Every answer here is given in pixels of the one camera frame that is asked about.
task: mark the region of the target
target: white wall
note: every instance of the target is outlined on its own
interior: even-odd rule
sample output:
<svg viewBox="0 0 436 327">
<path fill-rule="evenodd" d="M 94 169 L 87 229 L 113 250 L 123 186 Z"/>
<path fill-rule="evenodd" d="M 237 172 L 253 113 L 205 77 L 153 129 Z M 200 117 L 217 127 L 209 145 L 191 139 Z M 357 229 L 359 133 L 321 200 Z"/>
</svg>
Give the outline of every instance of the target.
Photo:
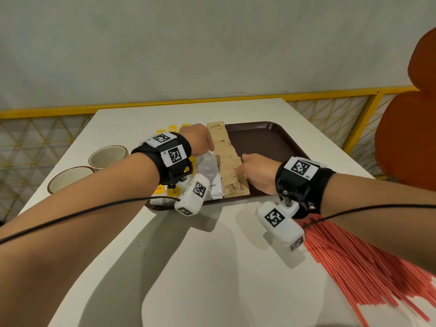
<svg viewBox="0 0 436 327">
<path fill-rule="evenodd" d="M 0 0 L 0 108 L 409 84 L 436 0 Z"/>
</svg>

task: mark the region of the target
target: brown cup rim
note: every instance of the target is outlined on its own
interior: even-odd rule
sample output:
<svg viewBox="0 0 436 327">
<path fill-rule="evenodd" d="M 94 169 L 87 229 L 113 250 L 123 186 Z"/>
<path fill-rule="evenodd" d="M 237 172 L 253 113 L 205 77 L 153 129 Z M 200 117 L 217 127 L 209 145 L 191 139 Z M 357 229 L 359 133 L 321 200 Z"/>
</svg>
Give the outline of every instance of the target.
<svg viewBox="0 0 436 327">
<path fill-rule="evenodd" d="M 122 147 L 122 148 L 124 148 L 124 150 L 126 151 L 126 153 L 125 153 L 125 155 L 124 155 L 123 158 L 126 158 L 126 157 L 129 155 L 129 151 L 127 150 L 126 147 L 124 147 L 124 146 L 122 146 L 122 145 L 109 145 L 109 146 L 106 146 L 106 147 L 102 147 L 102 148 L 100 148 L 100 149 L 97 149 L 95 152 L 93 152 L 93 153 L 89 156 L 89 158 L 88 158 L 88 164 L 91 165 L 92 167 L 97 168 L 97 169 L 104 169 L 104 167 L 100 167 L 100 166 L 92 165 L 92 164 L 91 164 L 91 157 L 92 157 L 92 155 L 94 155 L 96 152 L 100 151 L 101 149 L 107 148 L 107 147 Z"/>
<path fill-rule="evenodd" d="M 95 172 L 95 169 L 93 169 L 93 168 L 90 167 L 90 166 L 86 166 L 86 165 L 80 165 L 80 166 L 70 167 L 69 169 L 66 169 L 66 170 L 63 170 L 62 172 L 59 172 L 57 175 L 55 175 L 55 176 L 50 180 L 50 182 L 49 182 L 48 185 L 47 185 L 47 191 L 48 191 L 50 194 L 53 194 L 53 192 L 50 190 L 50 185 L 52 184 L 52 181 L 53 181 L 57 176 L 61 175 L 62 173 L 67 172 L 67 171 L 72 170 L 72 169 L 77 169 L 78 167 L 86 167 L 87 169 L 90 169 L 90 170 L 92 171 L 92 173 Z"/>
</svg>

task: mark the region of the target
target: brown tray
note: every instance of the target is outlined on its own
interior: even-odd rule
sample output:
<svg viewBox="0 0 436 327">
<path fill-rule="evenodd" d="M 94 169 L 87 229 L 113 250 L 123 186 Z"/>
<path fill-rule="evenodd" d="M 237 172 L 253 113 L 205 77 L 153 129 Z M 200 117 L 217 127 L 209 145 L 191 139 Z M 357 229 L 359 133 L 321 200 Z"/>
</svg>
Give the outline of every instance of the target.
<svg viewBox="0 0 436 327">
<path fill-rule="evenodd" d="M 283 127 L 276 123 L 257 121 L 227 124 L 225 128 L 238 156 L 242 156 L 242 154 L 260 154 L 278 162 L 285 162 L 292 156 L 308 158 Z M 266 194 L 250 185 L 249 195 L 209 200 L 205 201 L 204 204 L 232 202 L 258 196 L 266 196 Z M 147 202 L 146 206 L 156 211 L 169 209 L 169 207 L 153 206 L 149 202 Z"/>
</svg>

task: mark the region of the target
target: white cup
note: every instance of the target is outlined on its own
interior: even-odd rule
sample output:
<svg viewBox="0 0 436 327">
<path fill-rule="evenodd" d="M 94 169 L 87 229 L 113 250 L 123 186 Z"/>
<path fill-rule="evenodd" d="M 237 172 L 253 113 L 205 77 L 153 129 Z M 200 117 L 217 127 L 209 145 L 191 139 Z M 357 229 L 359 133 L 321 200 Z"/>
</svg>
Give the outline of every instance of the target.
<svg viewBox="0 0 436 327">
<path fill-rule="evenodd" d="M 92 153 L 88 163 L 96 170 L 101 170 L 123 158 L 127 157 L 129 152 L 123 146 L 107 146 L 100 148 Z"/>
<path fill-rule="evenodd" d="M 67 169 L 58 173 L 50 180 L 47 186 L 47 191 L 50 194 L 60 191 L 62 188 L 71 185 L 73 182 L 80 180 L 90 174 L 93 174 L 95 170 L 89 166 L 76 166 L 71 169 Z"/>
</svg>

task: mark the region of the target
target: forearm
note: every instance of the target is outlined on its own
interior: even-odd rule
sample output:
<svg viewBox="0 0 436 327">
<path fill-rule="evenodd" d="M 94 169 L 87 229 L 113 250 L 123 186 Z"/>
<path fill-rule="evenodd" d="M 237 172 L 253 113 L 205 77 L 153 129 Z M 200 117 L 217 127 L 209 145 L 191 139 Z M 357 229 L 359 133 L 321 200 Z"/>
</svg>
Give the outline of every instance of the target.
<svg viewBox="0 0 436 327">
<path fill-rule="evenodd" d="M 0 238 L 104 203 L 151 196 L 158 184 L 155 164 L 133 154 L 36 204 L 0 228 Z M 3 323 L 46 326 L 74 281 L 144 203 L 101 209 L 1 245 Z"/>
<path fill-rule="evenodd" d="M 323 195 L 324 216 L 369 205 L 436 204 L 436 193 L 387 181 L 335 174 Z M 433 209 L 389 208 L 346 214 L 331 220 L 380 249 L 436 274 L 436 213 Z"/>
</svg>

